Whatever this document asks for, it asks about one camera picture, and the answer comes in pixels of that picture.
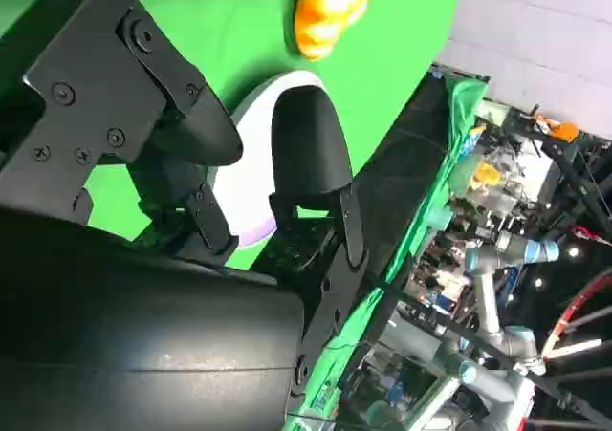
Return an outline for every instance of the screw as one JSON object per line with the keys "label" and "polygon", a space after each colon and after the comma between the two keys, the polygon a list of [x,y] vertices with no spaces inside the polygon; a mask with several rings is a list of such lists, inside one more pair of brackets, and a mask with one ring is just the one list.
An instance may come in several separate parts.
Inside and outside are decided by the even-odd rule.
{"label": "screw", "polygon": [[66,82],[57,82],[51,89],[54,100],[59,104],[68,106],[75,102],[75,91]]}
{"label": "screw", "polygon": [[32,151],[32,157],[37,162],[44,162],[51,156],[49,146],[35,147]]}
{"label": "screw", "polygon": [[120,128],[109,129],[106,138],[113,147],[122,147],[125,144],[125,134]]}
{"label": "screw", "polygon": [[146,24],[141,20],[132,25],[132,40],[141,50],[146,54],[153,52],[155,48],[155,41],[153,40],[153,34],[146,27]]}
{"label": "screw", "polygon": [[187,88],[185,89],[185,92],[190,97],[195,97],[196,95],[198,95],[198,89],[193,84],[187,84]]}
{"label": "screw", "polygon": [[75,152],[75,160],[81,165],[86,165],[92,159],[92,153],[88,149],[78,148]]}

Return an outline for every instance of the black mounting bracket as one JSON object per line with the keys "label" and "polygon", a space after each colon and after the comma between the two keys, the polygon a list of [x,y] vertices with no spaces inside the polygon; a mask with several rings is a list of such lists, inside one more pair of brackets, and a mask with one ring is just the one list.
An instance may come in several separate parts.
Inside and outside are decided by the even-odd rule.
{"label": "black mounting bracket", "polygon": [[[303,399],[324,345],[339,334],[349,316],[368,253],[351,184],[320,196],[273,194],[270,203],[278,231],[251,270],[277,277],[279,288],[296,293],[304,303],[304,335],[291,390],[293,409]],[[328,214],[299,218],[299,207]]]}
{"label": "black mounting bracket", "polygon": [[38,0],[0,47],[0,205],[86,225],[91,172],[127,163],[153,220],[142,244],[227,260],[237,240],[197,165],[236,162],[242,142],[138,0]]}

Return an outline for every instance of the orange object in background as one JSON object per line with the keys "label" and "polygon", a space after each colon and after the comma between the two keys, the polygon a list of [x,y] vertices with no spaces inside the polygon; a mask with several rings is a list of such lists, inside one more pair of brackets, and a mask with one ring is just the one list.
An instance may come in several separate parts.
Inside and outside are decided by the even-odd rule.
{"label": "orange object in background", "polygon": [[342,33],[357,22],[367,0],[298,0],[295,9],[295,41],[313,61],[328,56]]}
{"label": "orange object in background", "polygon": [[559,125],[551,125],[551,136],[572,142],[578,137],[579,128],[573,122],[562,122]]}

